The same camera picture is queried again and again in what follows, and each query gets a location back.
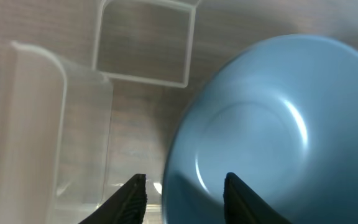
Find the dark blue bowl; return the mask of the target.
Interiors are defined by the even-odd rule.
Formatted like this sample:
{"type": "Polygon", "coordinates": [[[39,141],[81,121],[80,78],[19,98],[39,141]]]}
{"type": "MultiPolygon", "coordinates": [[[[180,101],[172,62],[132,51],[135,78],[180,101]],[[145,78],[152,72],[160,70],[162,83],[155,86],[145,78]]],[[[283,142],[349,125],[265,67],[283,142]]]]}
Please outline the dark blue bowl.
{"type": "Polygon", "coordinates": [[[283,35],[225,64],[173,138],[163,222],[223,223],[229,172],[289,222],[358,223],[358,51],[283,35]]]}

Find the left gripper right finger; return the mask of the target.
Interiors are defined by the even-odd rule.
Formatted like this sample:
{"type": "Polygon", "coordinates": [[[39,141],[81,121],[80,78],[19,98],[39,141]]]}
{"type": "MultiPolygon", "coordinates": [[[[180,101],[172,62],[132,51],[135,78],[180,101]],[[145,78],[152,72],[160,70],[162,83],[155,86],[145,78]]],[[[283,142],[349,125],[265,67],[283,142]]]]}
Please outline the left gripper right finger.
{"type": "Polygon", "coordinates": [[[226,174],[223,198],[226,224],[290,224],[233,172],[226,174]]]}

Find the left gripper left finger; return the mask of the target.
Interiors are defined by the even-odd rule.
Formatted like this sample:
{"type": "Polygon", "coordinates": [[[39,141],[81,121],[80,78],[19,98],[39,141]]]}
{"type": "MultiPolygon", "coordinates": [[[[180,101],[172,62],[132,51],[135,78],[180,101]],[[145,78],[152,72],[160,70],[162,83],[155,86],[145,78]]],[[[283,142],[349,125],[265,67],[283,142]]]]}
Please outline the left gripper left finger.
{"type": "Polygon", "coordinates": [[[147,206],[146,175],[133,175],[79,224],[142,224],[147,206]]]}

